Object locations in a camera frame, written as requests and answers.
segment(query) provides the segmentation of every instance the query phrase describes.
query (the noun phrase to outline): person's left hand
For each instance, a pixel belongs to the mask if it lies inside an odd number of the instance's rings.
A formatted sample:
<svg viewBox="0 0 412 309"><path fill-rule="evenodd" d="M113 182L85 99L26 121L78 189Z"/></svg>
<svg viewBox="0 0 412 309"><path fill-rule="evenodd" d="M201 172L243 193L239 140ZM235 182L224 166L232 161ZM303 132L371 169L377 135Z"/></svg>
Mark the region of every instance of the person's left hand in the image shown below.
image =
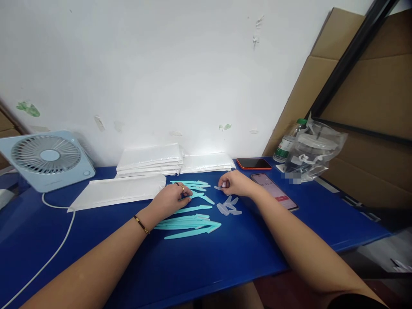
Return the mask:
<svg viewBox="0 0 412 309"><path fill-rule="evenodd" d="M167 185L146 208L137 213L137 217L148 230L152 230L160 221L185 207L191 198L181 199L192 194L192 191L181 182Z"/></svg>

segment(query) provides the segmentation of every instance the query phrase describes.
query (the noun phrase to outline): power cord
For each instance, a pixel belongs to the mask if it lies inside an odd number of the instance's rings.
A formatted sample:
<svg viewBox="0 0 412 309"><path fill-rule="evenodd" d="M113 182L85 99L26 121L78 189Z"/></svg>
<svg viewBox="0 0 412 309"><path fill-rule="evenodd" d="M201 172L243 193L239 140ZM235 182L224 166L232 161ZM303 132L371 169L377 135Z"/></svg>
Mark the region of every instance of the power cord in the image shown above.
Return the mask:
<svg viewBox="0 0 412 309"><path fill-rule="evenodd" d="M44 193L42 194L42 202L43 202L45 205L47 205L47 206L49 206L49 207L52 207L52 208L68 209L68 207L59 207L59 206L50 205L48 202L46 202L46 201L44 200ZM29 284L30 284L31 282L33 282L34 279L37 278L37 276L43 271L43 269L45 269L46 266L53 260L53 258L56 256L56 254L59 253L61 247L63 247L64 243L66 242L67 237L69 236L70 230L72 229L72 225L73 225L73 221L74 221L75 215L76 215L76 211L73 211L73 217L72 217L72 220L71 220L71 222L70 222L69 228L68 228L68 230L67 230L66 236L64 237L62 243L60 244L60 246L59 246L59 248L56 250L56 252L51 256L51 258L46 262L46 264L44 264L44 266L43 266L42 268L40 268L40 270L37 272L37 274L35 274L34 277L33 277L32 279L30 279L30 281L29 281L28 283L26 283L26 285L25 285L15 296L13 296L13 298L12 298L11 300L9 300L6 305L4 305L3 307L1 307L1 309L5 309L8 305L10 305L10 304L12 303L12 301L14 301L14 300L17 298L17 296L19 296L19 295L25 290L25 288L27 288L27 287L29 286Z"/></svg>

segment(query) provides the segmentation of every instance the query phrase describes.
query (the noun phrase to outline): plastic bottle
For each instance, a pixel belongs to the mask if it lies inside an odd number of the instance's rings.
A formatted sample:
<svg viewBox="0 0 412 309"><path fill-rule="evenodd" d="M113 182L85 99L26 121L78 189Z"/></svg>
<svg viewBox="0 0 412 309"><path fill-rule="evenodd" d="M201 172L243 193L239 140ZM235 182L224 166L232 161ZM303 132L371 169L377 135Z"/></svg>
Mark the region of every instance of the plastic bottle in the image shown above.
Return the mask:
<svg viewBox="0 0 412 309"><path fill-rule="evenodd" d="M281 143L276 149L273 159L276 162L283 163L288 157L289 151L295 141L296 134L301 130L306 128L306 119L299 118L296 124L290 129L290 131L283 136Z"/></svg>

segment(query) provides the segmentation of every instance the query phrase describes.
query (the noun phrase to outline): smartphone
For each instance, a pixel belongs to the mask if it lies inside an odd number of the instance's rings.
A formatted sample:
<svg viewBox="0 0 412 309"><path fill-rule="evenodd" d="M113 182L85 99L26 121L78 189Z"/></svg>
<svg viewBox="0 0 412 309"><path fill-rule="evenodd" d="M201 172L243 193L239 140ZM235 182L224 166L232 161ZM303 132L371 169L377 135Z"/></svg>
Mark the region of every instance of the smartphone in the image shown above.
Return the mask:
<svg viewBox="0 0 412 309"><path fill-rule="evenodd" d="M266 174L254 174L252 180L264 187L286 209L294 211L299 209L295 204Z"/></svg>
<svg viewBox="0 0 412 309"><path fill-rule="evenodd" d="M237 158L237 163L243 170L271 170L272 167L265 159L260 158Z"/></svg>

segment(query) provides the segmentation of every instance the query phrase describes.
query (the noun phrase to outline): floor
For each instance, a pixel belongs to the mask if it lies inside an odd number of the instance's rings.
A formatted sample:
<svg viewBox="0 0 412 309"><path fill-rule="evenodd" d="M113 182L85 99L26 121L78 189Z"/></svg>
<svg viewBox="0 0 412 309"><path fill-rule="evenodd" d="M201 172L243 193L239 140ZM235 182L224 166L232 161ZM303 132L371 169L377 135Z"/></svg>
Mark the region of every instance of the floor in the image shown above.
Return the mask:
<svg viewBox="0 0 412 309"><path fill-rule="evenodd" d="M406 308L398 295L379 280L366 280L366 284L391 308ZM317 295L294 272L254 280L265 308L314 309L318 308Z"/></svg>

